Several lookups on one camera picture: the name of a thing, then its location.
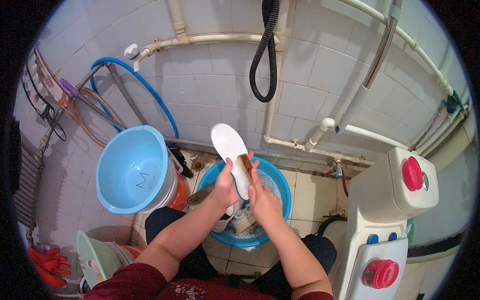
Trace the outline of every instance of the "white insole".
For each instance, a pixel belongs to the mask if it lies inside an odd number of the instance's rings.
[[[237,191],[242,199],[248,200],[248,186],[250,183],[247,174],[245,174],[241,163],[237,159],[239,155],[248,153],[243,140],[233,128],[224,123],[218,123],[213,126],[210,137],[212,138],[213,146],[222,159],[225,162],[227,157],[232,160],[232,175],[235,178]]]

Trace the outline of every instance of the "shoe brush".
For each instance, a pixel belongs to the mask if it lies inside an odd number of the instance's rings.
[[[253,184],[252,181],[252,169],[253,169],[253,164],[252,161],[250,160],[250,157],[248,156],[247,153],[241,154],[237,157],[237,160],[240,162],[240,165],[243,169],[243,172],[248,178],[248,182],[250,184]]]

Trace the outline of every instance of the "red knob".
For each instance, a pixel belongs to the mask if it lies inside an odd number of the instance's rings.
[[[371,261],[363,271],[362,282],[371,288],[389,288],[397,279],[399,271],[400,266],[397,262],[376,259]]]
[[[418,191],[422,188],[423,175],[419,162],[410,156],[402,166],[403,181],[410,191]]]

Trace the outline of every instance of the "left hand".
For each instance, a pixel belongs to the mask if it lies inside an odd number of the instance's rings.
[[[248,156],[250,160],[253,157],[253,152],[249,152]],[[260,161],[256,160],[253,166],[256,168],[260,164]],[[239,199],[237,188],[235,187],[235,181],[231,174],[233,168],[232,160],[227,157],[227,164],[223,168],[222,172],[218,175],[215,183],[215,188],[210,195],[216,198],[218,203],[222,205],[222,208],[227,208],[235,204]]]

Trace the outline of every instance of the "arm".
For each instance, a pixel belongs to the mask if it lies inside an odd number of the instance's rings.
[[[322,265],[285,222],[281,199],[268,186],[263,186],[256,169],[252,169],[252,181],[249,197],[253,216],[278,251],[283,271],[293,289],[293,299],[314,291],[332,294]]]
[[[233,163],[227,158],[210,195],[195,210],[162,230],[135,262],[153,266],[171,281],[178,272],[180,261],[200,245],[227,208],[239,200],[230,173],[232,168]]]

